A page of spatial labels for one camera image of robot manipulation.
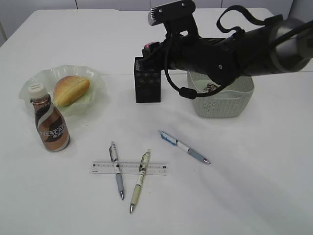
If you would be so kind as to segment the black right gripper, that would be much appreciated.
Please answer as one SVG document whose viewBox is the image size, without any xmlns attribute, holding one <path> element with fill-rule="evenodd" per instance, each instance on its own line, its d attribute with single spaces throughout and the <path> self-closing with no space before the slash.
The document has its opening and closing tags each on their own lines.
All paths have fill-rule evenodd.
<svg viewBox="0 0 313 235">
<path fill-rule="evenodd" d="M 214 81 L 230 81 L 235 77 L 234 51 L 224 44 L 224 38 L 203 38 L 194 19 L 156 21 L 164 24 L 166 39 L 153 51 L 142 49 L 145 71 L 169 69 L 194 71 L 208 75 Z M 169 51 L 164 62 L 164 51 Z"/>
</svg>

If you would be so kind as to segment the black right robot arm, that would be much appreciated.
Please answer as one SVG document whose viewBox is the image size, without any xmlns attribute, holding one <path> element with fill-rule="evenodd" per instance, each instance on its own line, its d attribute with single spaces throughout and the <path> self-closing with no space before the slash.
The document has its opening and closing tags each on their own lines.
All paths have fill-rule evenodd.
<svg viewBox="0 0 313 235">
<path fill-rule="evenodd" d="M 228 38 L 176 35 L 142 51 L 144 70 L 183 70 L 206 74 L 219 85 L 241 75 L 296 72 L 313 57 L 313 27 L 298 19 L 266 19 L 266 25 Z"/>
</svg>

